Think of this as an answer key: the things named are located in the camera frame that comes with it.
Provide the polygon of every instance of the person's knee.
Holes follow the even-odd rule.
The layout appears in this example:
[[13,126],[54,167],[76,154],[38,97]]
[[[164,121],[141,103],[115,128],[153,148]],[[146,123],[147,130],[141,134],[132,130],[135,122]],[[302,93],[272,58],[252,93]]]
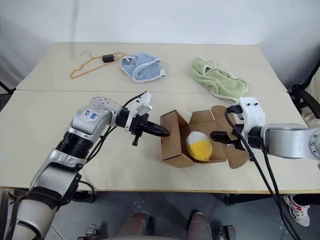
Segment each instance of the person's knee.
[[138,212],[138,213],[135,213],[134,215],[132,215],[130,217],[130,219],[140,219],[140,220],[143,220],[144,222],[148,222],[149,220],[149,214],[147,212]]
[[191,223],[209,224],[207,218],[201,212],[196,212],[193,214]]

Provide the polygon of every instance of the green towel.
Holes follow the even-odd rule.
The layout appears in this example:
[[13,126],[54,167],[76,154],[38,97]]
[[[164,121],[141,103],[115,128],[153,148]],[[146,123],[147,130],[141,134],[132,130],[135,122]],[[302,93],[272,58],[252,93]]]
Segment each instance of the green towel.
[[249,88],[245,80],[218,68],[212,59],[197,57],[191,68],[191,75],[198,83],[209,86],[213,96],[233,102],[238,102]]

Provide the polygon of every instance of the wire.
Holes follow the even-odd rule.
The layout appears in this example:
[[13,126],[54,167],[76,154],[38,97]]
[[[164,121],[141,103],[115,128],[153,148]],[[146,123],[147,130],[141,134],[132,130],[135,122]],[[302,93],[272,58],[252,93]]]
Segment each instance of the wire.
[[[268,152],[267,152],[266,146],[263,143],[263,141],[261,141],[260,145],[261,145],[261,150],[263,152],[265,165],[266,165],[266,168],[268,169],[268,172],[269,172],[269,175],[270,175],[273,187],[274,187],[275,196],[276,196],[276,199],[278,201],[278,207],[279,207],[279,211],[280,211],[280,216],[281,216],[281,219],[283,221],[283,224],[285,224],[285,221],[284,221],[285,215],[284,215],[284,211],[283,211],[283,205],[282,205],[282,201],[281,201],[281,197],[280,197],[280,192],[279,192],[279,188],[278,188],[274,173],[273,173],[273,171],[271,169],[271,166],[270,166]],[[288,222],[288,225],[291,227],[292,231],[294,232],[294,234],[299,239],[300,237],[299,237],[298,233],[296,232],[295,228],[291,225],[291,223],[289,222],[289,220],[287,218],[285,220]]]
[[1,200],[0,200],[0,239],[4,239],[6,225],[7,225],[7,217],[8,217],[8,201],[9,194],[8,189],[3,189],[1,191]]
[[11,213],[11,220],[9,223],[9,227],[5,236],[5,240],[11,240],[13,235],[14,235],[14,231],[16,228],[16,221],[17,221],[17,214],[18,214],[18,207],[19,204],[21,203],[21,201],[26,197],[27,195],[22,195],[19,196],[14,204],[13,204],[13,208],[12,208],[12,213]]
[[[147,91],[134,96],[133,98],[129,99],[128,101],[126,101],[126,103],[123,105],[123,107],[125,108],[129,103],[131,103],[133,100],[140,98],[143,94],[145,94]],[[90,152],[89,156],[86,158],[86,163],[90,162],[95,156],[97,156],[97,154],[99,153],[99,151],[102,148],[102,145],[104,144],[107,136],[112,133],[115,129],[117,128],[117,126],[114,126],[113,128],[111,128],[111,126],[108,127],[108,129],[106,130],[106,132],[104,133],[103,136],[100,136],[100,140],[99,142],[95,145],[94,149]]]
[[93,203],[96,199],[96,192],[95,192],[95,188],[94,186],[92,186],[90,183],[86,182],[86,181],[79,181],[79,183],[85,184],[87,186],[89,186],[89,188],[91,188],[91,194],[89,197],[84,198],[84,199],[80,199],[80,198],[73,198],[72,201],[77,202],[77,203]]
[[242,136],[242,134],[239,131],[239,129],[231,122],[231,120],[230,120],[230,118],[228,116],[228,113],[229,113],[229,108],[227,108],[225,110],[224,117],[225,117],[226,121],[229,123],[229,125],[232,127],[232,129],[234,130],[236,135],[241,139],[241,141],[243,142],[246,150],[249,152],[249,155],[250,155],[251,159],[253,160],[254,164],[256,165],[256,167],[257,167],[257,169],[258,169],[258,171],[259,171],[259,173],[260,173],[260,175],[261,175],[261,177],[262,177],[262,179],[264,181],[264,184],[266,185],[267,189],[269,190],[273,200],[275,201],[275,204],[279,208],[280,216],[281,216],[281,219],[283,221],[284,226],[286,227],[286,229],[288,230],[288,232],[290,233],[290,235],[293,237],[294,240],[301,240],[301,238],[299,237],[298,233],[296,232],[296,230],[294,229],[294,227],[290,223],[289,219],[286,216],[284,216],[284,214],[283,214],[283,208],[282,208],[282,203],[281,203],[281,199],[280,199],[279,189],[278,189],[275,177],[273,175],[273,172],[271,170],[270,164],[269,164],[269,168],[268,168],[267,162],[269,163],[269,159],[268,159],[268,154],[267,154],[265,145],[263,144],[265,152],[263,152],[263,150],[262,150],[262,152],[263,152],[263,155],[264,155],[264,158],[265,158],[265,162],[267,164],[268,172],[270,174],[270,177],[271,177],[274,189],[275,189],[275,193],[276,193],[277,196],[275,196],[273,190],[271,189],[271,187],[270,187],[270,185],[269,185],[269,183],[268,183],[268,181],[266,179],[266,176],[265,176],[264,172],[262,171],[262,169],[261,169],[261,167],[260,167],[260,165],[259,165],[254,153],[252,152],[249,144],[247,143],[247,141],[244,138],[244,136]]

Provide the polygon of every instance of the light blue cloth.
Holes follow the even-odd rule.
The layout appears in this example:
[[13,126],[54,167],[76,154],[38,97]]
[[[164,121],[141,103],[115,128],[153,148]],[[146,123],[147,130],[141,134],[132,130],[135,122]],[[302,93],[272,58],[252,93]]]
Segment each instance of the light blue cloth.
[[135,82],[145,83],[164,78],[165,70],[160,64],[160,59],[144,52],[124,56],[120,59],[120,68]]

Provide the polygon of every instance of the open cardboard box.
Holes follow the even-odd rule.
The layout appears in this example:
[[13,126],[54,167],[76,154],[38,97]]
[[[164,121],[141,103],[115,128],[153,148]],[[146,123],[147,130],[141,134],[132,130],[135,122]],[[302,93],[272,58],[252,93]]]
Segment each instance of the open cardboard box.
[[[225,162],[228,160],[232,169],[241,167],[249,158],[247,151],[235,149],[233,146],[225,146],[223,143],[210,139],[212,131],[227,132],[231,140],[236,137],[232,135],[232,128],[225,119],[226,108],[224,106],[213,106],[211,110],[194,111],[188,123],[176,110],[160,117],[160,123],[170,132],[170,136],[161,138],[162,160],[177,168],[184,168],[195,163],[210,164]],[[236,120],[232,114],[229,115],[235,124]],[[209,161],[198,161],[190,156],[187,149],[186,139],[190,132],[198,131],[207,135],[212,145],[212,155]]]

